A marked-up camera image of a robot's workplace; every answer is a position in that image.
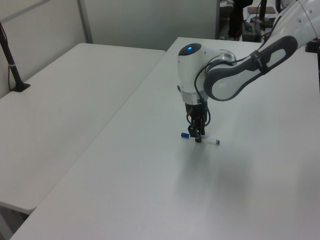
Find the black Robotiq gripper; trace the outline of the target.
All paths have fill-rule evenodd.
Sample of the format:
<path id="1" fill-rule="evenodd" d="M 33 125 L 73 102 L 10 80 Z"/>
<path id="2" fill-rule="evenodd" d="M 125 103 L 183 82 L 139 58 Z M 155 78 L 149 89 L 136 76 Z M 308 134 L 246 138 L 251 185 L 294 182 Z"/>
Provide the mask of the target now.
<path id="1" fill-rule="evenodd" d="M 202 142 L 202 136 L 205 135 L 205 125 L 208 119 L 208 102 L 190 105 L 185 104 L 186 115 L 191 117 L 191 123 L 188 127 L 190 137 L 195 138 L 197 143 Z"/>

